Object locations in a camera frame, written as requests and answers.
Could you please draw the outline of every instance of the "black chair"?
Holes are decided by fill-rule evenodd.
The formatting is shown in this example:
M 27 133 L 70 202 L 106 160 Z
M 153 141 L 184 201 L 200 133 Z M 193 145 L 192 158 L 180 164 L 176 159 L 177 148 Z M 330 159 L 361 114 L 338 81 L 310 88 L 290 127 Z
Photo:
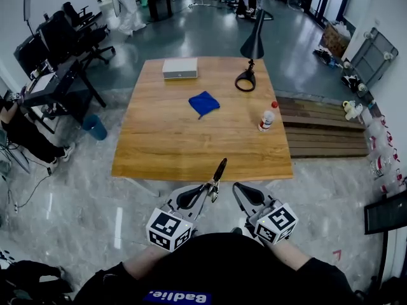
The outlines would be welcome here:
M 99 48 L 99 43 L 102 42 L 107 36 L 106 31 L 107 25 L 96 28 L 91 32 L 85 32 L 78 39 L 78 42 L 72 54 L 78 57 L 84 52 L 88 53 L 88 55 L 83 60 L 81 60 L 81 63 L 86 61 L 86 64 L 83 66 L 83 70 L 85 70 L 89 66 L 90 62 L 92 62 L 92 60 L 96 58 L 102 60 L 105 64 L 108 64 L 109 60 L 100 55 L 105 51 L 111 50 L 113 55 L 116 54 L 116 50 L 113 46 L 109 46 L 103 49 Z
M 93 13 L 86 13 L 86 8 L 89 6 L 82 8 L 80 13 L 77 13 L 75 11 L 74 7 L 72 7 L 70 2 L 64 3 L 63 7 L 64 7 L 65 13 L 71 19 L 72 27 L 86 25 L 88 22 L 92 21 L 92 19 L 94 18 Z
M 90 23 L 79 30 L 75 30 L 69 25 L 65 13 L 58 11 L 49 20 L 41 24 L 38 31 L 44 37 L 53 59 L 58 60 L 58 63 L 64 62 L 71 55 L 80 57 L 82 54 L 88 53 L 81 60 L 81 63 L 86 61 L 83 67 L 85 70 L 95 58 L 102 60 L 105 64 L 109 63 L 109 60 L 100 55 L 101 53 L 107 50 L 111 50 L 113 54 L 116 53 L 113 46 L 99 48 L 99 43 L 107 36 L 107 26 L 92 29 L 93 26 L 97 26 L 97 24 Z

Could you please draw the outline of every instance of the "wooden platform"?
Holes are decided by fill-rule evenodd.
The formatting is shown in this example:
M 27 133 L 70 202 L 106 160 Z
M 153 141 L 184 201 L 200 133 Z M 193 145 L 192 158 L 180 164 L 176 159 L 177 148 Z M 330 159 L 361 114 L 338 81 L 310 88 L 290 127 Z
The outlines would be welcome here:
M 292 158 L 363 157 L 364 125 L 341 106 L 277 97 Z

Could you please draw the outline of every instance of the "blue towel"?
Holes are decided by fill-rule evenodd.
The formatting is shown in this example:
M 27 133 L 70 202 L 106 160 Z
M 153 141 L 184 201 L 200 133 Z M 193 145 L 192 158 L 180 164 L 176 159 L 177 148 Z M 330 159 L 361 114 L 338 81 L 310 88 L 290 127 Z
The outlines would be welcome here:
M 204 91 L 197 96 L 191 97 L 188 102 L 190 102 L 193 109 L 199 113 L 199 119 L 201 119 L 202 116 L 208 114 L 214 109 L 219 109 L 221 107 L 217 100 L 214 99 L 207 91 Z

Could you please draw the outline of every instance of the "table leg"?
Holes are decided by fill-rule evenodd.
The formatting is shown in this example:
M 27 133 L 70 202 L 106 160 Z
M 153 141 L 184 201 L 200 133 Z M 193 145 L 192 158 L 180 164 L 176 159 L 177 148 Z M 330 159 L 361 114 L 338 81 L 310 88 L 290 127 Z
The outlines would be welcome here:
M 89 89 L 90 93 L 97 99 L 97 101 L 99 102 L 99 104 L 102 107 L 106 107 L 106 103 L 102 100 L 102 97 L 99 96 L 99 94 L 97 93 L 97 91 L 95 90 L 95 88 L 92 86 L 92 84 L 89 82 L 86 74 L 84 71 L 79 71 L 79 76 L 81 77 L 82 81 L 84 82 L 84 84 L 86 85 L 86 87 Z
M 30 116 L 33 116 L 33 117 L 34 117 L 38 122 L 40 122 L 41 125 L 42 125 L 44 128 L 46 128 L 49 132 L 51 132 L 52 134 L 55 134 L 55 131 L 52 130 L 52 129 L 43 121 L 43 119 L 41 119 L 41 118 L 37 115 L 37 113 L 35 113 L 30 107 L 29 107 L 27 110 L 28 110 Z
M 156 190 L 151 186 L 150 183 L 147 183 L 145 180 L 134 180 L 130 179 L 128 177 L 125 177 L 126 180 L 128 180 L 130 183 L 133 183 L 135 186 L 140 187 L 143 189 L 145 192 L 150 194 L 151 196 L 154 196 L 155 198 L 160 197 L 160 192 L 159 190 Z
M 171 0 L 167 0 L 168 17 L 172 16 Z
M 150 16 L 153 20 L 158 20 L 158 12 L 156 0 L 147 0 L 148 8 L 150 9 Z

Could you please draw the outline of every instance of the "desk lamp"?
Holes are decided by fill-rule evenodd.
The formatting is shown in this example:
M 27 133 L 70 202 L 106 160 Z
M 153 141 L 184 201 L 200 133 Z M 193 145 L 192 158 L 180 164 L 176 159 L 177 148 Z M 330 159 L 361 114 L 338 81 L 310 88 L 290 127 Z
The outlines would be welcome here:
M 252 34 L 249 36 L 249 38 L 240 48 L 240 53 L 244 57 L 250 59 L 249 68 L 245 72 L 239 74 L 235 80 L 236 88 L 241 90 L 242 92 L 251 92 L 256 87 L 256 77 L 254 77 L 254 71 L 253 71 L 253 66 L 254 66 L 253 59 L 262 58 L 263 55 L 265 54 L 265 52 L 263 50 L 263 44 L 261 42 L 261 37 L 260 37 L 264 17 L 265 17 L 265 11 L 259 10 L 257 17 L 256 17 L 256 23 L 254 24 Z M 239 87 L 238 82 L 240 80 L 250 81 L 252 84 L 252 87 L 249 89 L 243 89 L 243 88 Z

